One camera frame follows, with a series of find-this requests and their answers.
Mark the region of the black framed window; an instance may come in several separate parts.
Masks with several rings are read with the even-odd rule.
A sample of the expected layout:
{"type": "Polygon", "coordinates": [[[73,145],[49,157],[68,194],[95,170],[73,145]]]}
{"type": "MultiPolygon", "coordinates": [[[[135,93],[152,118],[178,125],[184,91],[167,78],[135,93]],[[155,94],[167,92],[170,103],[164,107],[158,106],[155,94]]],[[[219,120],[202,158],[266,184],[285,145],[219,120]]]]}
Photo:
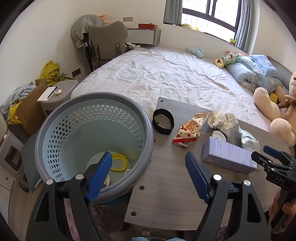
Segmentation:
{"type": "Polygon", "coordinates": [[[241,6],[240,0],[186,0],[182,25],[230,42],[238,30],[241,6]]]}

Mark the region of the white bottle cap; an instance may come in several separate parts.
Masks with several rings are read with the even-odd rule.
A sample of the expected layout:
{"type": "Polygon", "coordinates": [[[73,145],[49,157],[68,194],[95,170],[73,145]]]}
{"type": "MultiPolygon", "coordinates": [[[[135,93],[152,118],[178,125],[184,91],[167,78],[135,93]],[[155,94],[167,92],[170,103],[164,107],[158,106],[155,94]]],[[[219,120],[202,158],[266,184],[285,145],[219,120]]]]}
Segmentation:
{"type": "Polygon", "coordinates": [[[220,141],[223,141],[223,142],[226,141],[226,137],[225,137],[224,133],[222,133],[221,131],[214,131],[212,133],[212,137],[216,138],[216,139],[218,139],[220,141]]]}

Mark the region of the purple toothpaste box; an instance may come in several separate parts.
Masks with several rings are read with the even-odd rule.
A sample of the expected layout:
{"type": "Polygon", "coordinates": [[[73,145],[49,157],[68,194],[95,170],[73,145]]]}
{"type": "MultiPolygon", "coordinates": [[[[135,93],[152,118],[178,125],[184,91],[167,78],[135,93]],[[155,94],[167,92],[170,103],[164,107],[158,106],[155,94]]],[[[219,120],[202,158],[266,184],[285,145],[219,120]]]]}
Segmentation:
{"type": "Polygon", "coordinates": [[[252,160],[251,154],[241,147],[210,137],[203,145],[202,161],[250,174],[257,170],[257,163],[252,160]]]}

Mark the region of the grey curtain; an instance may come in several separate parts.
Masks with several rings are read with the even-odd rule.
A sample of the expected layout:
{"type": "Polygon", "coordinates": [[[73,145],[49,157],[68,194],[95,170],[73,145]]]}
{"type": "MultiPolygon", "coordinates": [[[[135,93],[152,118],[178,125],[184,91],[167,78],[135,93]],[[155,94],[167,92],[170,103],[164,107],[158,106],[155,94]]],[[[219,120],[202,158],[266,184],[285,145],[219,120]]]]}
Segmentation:
{"type": "Polygon", "coordinates": [[[182,24],[182,5],[182,0],[166,0],[164,24],[177,26],[182,24]]]}
{"type": "Polygon", "coordinates": [[[243,0],[241,2],[241,13],[237,32],[235,34],[235,46],[247,52],[251,36],[251,28],[254,13],[254,0],[243,0]]]}

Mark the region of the light blue wipes packet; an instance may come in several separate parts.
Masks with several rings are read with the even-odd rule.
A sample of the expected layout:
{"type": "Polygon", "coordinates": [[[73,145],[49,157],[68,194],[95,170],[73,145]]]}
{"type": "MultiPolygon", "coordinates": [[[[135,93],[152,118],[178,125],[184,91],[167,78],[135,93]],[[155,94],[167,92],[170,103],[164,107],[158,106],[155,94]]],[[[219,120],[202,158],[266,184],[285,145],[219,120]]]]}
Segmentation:
{"type": "Polygon", "coordinates": [[[248,131],[243,130],[240,126],[238,127],[239,133],[241,135],[241,145],[242,148],[250,152],[260,153],[259,141],[248,131]]]}

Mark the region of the black pen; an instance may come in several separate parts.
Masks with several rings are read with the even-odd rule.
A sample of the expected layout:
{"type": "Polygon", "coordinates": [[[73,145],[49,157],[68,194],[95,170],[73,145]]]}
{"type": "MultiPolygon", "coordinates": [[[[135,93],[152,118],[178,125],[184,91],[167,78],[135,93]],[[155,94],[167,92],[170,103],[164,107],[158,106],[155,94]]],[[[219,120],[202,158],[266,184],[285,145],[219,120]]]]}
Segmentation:
{"type": "Polygon", "coordinates": [[[49,99],[53,94],[55,94],[55,92],[58,90],[58,86],[52,87],[52,91],[51,93],[48,95],[47,99],[49,99]]]}

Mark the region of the grey high chair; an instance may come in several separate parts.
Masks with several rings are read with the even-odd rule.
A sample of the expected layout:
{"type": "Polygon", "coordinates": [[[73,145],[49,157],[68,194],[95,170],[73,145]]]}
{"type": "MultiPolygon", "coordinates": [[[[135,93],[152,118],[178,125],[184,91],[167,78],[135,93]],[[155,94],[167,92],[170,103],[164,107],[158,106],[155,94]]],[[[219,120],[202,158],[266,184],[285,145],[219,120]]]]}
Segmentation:
{"type": "Polygon", "coordinates": [[[89,27],[89,38],[95,49],[97,67],[125,53],[127,35],[127,28],[120,21],[89,27]]]}

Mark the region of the large beige teddy bear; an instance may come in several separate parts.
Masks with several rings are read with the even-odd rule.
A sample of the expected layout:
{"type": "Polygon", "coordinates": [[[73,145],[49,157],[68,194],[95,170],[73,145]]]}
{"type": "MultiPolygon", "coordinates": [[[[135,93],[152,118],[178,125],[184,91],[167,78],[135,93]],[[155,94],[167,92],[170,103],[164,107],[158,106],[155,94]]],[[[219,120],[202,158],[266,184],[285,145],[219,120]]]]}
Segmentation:
{"type": "Polygon", "coordinates": [[[295,146],[295,74],[289,82],[289,94],[278,86],[275,90],[279,103],[270,100],[266,89],[259,87],[253,94],[256,107],[266,116],[271,124],[269,132],[283,139],[288,147],[295,146]]]}

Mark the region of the green plush toy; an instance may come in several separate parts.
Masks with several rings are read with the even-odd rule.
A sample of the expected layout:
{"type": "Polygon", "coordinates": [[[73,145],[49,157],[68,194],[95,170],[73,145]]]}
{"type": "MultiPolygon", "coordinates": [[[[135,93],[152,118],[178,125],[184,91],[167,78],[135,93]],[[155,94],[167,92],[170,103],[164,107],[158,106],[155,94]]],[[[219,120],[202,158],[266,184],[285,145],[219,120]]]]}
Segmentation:
{"type": "Polygon", "coordinates": [[[233,64],[236,63],[237,60],[242,57],[243,55],[238,53],[238,54],[233,54],[231,52],[225,54],[222,56],[222,60],[225,66],[229,65],[229,64],[233,64]]]}

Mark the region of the small blue plush toy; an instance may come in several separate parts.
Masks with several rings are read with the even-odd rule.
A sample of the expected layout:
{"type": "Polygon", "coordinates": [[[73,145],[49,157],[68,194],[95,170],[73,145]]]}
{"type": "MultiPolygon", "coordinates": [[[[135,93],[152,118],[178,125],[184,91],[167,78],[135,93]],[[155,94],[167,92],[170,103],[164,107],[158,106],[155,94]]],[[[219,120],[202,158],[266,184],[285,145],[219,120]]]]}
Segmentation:
{"type": "Polygon", "coordinates": [[[198,48],[189,48],[189,49],[187,49],[187,51],[199,59],[203,59],[204,54],[205,54],[205,50],[198,49],[198,48]]]}

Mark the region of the yellow red plush toy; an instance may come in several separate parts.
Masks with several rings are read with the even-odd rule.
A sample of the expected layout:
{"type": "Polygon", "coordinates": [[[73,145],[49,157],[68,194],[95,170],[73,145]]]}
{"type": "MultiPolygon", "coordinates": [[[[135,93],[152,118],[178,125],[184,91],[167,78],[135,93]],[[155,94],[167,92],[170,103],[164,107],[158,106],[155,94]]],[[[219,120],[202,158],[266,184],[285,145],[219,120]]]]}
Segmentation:
{"type": "Polygon", "coordinates": [[[224,66],[225,66],[224,61],[220,58],[215,59],[214,64],[220,69],[224,68],[224,66]]]}

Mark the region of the red box on shelf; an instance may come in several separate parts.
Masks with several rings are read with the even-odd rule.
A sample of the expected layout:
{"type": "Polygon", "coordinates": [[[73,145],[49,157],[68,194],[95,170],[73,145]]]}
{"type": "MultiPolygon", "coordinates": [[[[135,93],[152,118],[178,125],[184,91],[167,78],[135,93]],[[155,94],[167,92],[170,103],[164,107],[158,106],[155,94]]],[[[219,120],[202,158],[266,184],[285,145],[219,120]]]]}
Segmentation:
{"type": "Polygon", "coordinates": [[[143,24],[143,23],[138,24],[139,29],[145,29],[145,30],[156,30],[157,27],[158,25],[155,25],[155,24],[143,24]]]}

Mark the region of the light blue blanket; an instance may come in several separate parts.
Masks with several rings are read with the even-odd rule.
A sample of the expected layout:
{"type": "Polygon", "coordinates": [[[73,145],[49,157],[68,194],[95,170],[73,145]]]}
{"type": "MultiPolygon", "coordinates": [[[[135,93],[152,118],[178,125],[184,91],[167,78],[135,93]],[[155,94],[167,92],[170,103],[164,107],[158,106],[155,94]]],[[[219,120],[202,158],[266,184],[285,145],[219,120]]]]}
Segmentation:
{"type": "Polygon", "coordinates": [[[34,89],[36,85],[27,84],[16,88],[13,93],[1,105],[1,114],[7,120],[11,120],[10,108],[15,107],[23,101],[34,89]]]}

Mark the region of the bed with white sheet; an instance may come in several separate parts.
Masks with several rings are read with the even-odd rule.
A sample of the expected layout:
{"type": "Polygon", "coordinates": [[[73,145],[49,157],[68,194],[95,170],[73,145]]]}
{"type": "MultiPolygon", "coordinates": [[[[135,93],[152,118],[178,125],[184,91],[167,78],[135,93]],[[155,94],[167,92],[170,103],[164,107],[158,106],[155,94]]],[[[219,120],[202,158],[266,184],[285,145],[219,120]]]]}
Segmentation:
{"type": "Polygon", "coordinates": [[[208,110],[232,113],[241,121],[269,129],[270,120],[255,106],[253,94],[225,69],[182,51],[161,47],[128,51],[89,74],[73,90],[126,96],[152,115],[160,97],[208,110]]]}

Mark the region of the rolled light blue quilt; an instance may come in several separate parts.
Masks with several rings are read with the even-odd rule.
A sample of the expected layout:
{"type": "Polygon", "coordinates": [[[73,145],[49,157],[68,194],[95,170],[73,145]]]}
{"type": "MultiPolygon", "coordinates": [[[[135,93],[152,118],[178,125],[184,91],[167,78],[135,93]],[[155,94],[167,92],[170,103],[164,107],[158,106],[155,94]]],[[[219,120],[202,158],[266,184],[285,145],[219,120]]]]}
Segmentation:
{"type": "Polygon", "coordinates": [[[283,87],[281,80],[265,76],[259,66],[248,56],[240,57],[236,63],[226,66],[235,80],[246,89],[254,92],[256,88],[262,87],[268,93],[274,92],[278,86],[283,87]]]}

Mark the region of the white notepad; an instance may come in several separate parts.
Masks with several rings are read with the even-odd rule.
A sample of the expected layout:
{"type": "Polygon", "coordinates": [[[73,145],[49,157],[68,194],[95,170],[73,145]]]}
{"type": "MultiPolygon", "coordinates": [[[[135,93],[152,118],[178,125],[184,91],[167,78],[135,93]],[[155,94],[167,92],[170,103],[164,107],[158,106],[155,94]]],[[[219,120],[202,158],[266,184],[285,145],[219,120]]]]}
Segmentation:
{"type": "Polygon", "coordinates": [[[51,93],[52,87],[48,87],[37,99],[37,102],[48,101],[49,99],[47,99],[47,97],[51,93]]]}

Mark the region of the yellow toy block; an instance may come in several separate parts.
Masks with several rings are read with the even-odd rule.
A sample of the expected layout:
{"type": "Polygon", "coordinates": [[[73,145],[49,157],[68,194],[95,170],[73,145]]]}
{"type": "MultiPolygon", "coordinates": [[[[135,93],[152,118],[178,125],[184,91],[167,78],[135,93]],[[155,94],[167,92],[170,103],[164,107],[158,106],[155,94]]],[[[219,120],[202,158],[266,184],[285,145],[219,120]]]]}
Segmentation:
{"type": "Polygon", "coordinates": [[[278,104],[278,96],[276,95],[276,93],[274,92],[270,93],[269,98],[273,103],[278,104]]]}

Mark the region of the red snack wrapper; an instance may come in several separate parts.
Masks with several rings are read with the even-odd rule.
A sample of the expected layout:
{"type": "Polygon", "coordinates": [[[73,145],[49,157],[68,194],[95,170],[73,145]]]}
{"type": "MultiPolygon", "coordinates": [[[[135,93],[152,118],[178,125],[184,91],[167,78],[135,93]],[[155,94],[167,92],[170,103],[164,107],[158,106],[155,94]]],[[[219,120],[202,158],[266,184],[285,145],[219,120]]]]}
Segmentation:
{"type": "Polygon", "coordinates": [[[181,148],[188,148],[191,142],[195,142],[200,137],[202,126],[211,113],[211,111],[195,113],[179,128],[172,140],[173,144],[181,148]]]}

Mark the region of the right grey curtain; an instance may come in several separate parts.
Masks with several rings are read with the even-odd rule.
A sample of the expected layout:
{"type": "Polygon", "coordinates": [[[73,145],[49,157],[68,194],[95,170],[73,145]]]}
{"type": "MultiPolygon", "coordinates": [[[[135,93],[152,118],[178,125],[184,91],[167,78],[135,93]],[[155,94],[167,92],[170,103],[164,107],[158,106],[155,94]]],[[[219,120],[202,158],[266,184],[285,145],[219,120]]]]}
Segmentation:
{"type": "Polygon", "coordinates": [[[235,46],[247,52],[251,36],[251,28],[254,13],[254,0],[243,0],[241,2],[241,13],[237,32],[235,34],[235,46]]]}

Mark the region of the dark green seat cushion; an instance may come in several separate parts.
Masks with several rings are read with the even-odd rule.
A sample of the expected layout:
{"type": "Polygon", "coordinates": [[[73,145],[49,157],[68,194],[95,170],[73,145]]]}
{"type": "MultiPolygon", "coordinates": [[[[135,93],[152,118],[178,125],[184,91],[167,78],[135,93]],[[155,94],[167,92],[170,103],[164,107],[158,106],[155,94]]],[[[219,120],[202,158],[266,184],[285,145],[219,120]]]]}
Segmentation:
{"type": "Polygon", "coordinates": [[[35,145],[38,132],[39,131],[36,131],[29,137],[21,150],[23,169],[29,184],[30,192],[34,192],[42,182],[42,178],[39,175],[35,161],[35,145]]]}

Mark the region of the yellow bag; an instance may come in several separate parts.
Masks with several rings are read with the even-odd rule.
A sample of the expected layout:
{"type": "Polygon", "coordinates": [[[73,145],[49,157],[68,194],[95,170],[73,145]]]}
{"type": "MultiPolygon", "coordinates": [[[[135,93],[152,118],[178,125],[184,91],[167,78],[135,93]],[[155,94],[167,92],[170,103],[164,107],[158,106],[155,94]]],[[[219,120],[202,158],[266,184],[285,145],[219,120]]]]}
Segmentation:
{"type": "Polygon", "coordinates": [[[43,70],[41,71],[40,79],[45,80],[48,87],[52,87],[60,81],[69,79],[66,73],[60,74],[59,71],[60,65],[50,60],[45,64],[43,70]]]}

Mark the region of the grey bedside shelf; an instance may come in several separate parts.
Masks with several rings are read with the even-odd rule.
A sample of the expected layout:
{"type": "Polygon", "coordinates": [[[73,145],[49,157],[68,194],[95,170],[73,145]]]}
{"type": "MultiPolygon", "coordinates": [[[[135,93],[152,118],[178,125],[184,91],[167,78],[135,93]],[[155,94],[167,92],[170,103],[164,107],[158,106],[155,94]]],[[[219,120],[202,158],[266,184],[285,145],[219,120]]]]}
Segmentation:
{"type": "Polygon", "coordinates": [[[126,41],[138,45],[157,46],[161,41],[161,30],[128,29],[126,41]]]}

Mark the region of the crumpled white tissue paper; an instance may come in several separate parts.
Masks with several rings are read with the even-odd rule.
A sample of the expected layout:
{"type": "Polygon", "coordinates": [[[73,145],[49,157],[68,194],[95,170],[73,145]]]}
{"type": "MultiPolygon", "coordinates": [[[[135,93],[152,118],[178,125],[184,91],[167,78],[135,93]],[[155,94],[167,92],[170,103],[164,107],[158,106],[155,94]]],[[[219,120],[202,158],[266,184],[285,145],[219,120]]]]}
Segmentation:
{"type": "Polygon", "coordinates": [[[209,127],[221,131],[227,138],[237,124],[238,120],[231,113],[213,111],[208,117],[209,127]]]}

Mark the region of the small pink round object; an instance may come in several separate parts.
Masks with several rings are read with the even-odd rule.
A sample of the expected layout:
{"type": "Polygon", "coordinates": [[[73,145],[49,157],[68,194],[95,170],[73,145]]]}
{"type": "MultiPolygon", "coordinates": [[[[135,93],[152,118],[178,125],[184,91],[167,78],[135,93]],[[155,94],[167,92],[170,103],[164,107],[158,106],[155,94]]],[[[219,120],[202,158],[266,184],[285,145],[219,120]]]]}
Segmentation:
{"type": "Polygon", "coordinates": [[[56,90],[55,95],[60,95],[61,93],[62,93],[62,89],[58,89],[56,90]]]}

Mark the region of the grey perforated trash basket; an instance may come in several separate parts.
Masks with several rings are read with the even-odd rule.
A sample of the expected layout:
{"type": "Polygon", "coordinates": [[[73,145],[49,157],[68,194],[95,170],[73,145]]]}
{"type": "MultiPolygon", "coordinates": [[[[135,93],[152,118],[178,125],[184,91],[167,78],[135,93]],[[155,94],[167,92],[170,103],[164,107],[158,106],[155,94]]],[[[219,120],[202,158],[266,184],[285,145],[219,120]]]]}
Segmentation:
{"type": "Polygon", "coordinates": [[[154,132],[144,110],[133,100],[97,92],[71,99],[56,108],[41,126],[35,161],[43,180],[68,181],[100,160],[105,152],[122,154],[127,168],[114,161],[110,183],[96,203],[115,202],[130,192],[152,156],[154,132]]]}

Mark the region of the blue floral pillow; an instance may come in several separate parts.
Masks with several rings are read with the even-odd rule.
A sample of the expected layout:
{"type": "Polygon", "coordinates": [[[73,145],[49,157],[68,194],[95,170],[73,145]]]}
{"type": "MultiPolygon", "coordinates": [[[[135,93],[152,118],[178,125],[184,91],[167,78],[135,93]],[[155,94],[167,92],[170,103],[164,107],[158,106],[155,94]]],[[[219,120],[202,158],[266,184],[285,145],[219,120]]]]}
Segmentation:
{"type": "Polygon", "coordinates": [[[259,66],[259,69],[265,76],[275,77],[282,80],[277,69],[265,55],[249,55],[248,57],[259,66]]]}

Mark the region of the grey plastic stool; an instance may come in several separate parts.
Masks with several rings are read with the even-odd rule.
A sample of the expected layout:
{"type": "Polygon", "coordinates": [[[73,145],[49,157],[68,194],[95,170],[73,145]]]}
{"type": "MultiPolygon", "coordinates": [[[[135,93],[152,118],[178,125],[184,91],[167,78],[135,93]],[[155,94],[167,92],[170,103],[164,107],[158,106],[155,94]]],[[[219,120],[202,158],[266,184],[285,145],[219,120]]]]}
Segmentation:
{"type": "Polygon", "coordinates": [[[62,93],[60,95],[53,94],[48,101],[41,102],[45,117],[53,112],[58,106],[68,101],[71,97],[71,93],[78,84],[79,81],[77,79],[60,81],[54,84],[54,86],[59,87],[58,89],[62,89],[62,93]]]}

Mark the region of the left grey curtain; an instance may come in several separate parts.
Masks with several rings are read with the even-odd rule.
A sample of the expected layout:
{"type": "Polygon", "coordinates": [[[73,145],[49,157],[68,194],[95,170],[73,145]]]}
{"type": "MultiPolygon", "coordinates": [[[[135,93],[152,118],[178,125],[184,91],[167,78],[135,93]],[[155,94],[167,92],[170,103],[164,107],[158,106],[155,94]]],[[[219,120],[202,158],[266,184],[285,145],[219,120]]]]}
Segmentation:
{"type": "Polygon", "coordinates": [[[166,0],[164,24],[177,26],[182,24],[182,5],[182,0],[166,0]]]}

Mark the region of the brown cardboard box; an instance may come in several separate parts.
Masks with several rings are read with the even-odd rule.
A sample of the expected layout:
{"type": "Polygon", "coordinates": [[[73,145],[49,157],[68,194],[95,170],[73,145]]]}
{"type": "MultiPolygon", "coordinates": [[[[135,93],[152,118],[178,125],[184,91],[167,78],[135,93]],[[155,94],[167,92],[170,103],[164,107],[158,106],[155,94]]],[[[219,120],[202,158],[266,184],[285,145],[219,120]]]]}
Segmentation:
{"type": "Polygon", "coordinates": [[[40,102],[37,102],[41,94],[47,89],[46,80],[39,80],[37,87],[26,97],[16,109],[16,116],[21,123],[6,120],[8,129],[22,142],[32,136],[45,121],[46,117],[40,102]]]}

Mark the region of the grey headboard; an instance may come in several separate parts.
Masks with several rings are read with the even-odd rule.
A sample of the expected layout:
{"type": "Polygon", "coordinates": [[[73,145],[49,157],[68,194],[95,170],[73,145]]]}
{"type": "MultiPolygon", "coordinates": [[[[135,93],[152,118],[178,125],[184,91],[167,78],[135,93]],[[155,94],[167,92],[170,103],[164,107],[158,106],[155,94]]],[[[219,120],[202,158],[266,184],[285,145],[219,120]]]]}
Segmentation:
{"type": "Polygon", "coordinates": [[[280,64],[278,61],[274,60],[272,57],[267,56],[267,58],[269,59],[269,61],[272,63],[272,65],[279,72],[281,79],[282,79],[281,83],[283,84],[283,86],[287,90],[289,90],[289,83],[290,83],[290,79],[291,79],[293,73],[290,70],[288,70],[285,66],[280,64]]]}

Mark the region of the grey cloth covered fan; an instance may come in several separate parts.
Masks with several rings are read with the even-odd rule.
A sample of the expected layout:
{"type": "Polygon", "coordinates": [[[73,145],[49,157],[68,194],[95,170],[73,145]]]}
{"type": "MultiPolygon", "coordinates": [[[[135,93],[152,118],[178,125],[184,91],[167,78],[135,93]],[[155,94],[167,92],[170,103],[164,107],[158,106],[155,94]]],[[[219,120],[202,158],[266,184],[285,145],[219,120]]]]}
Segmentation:
{"type": "Polygon", "coordinates": [[[71,36],[75,40],[77,48],[85,45],[83,42],[84,34],[89,33],[89,27],[91,26],[103,26],[102,19],[97,15],[83,15],[72,25],[71,36]]]}

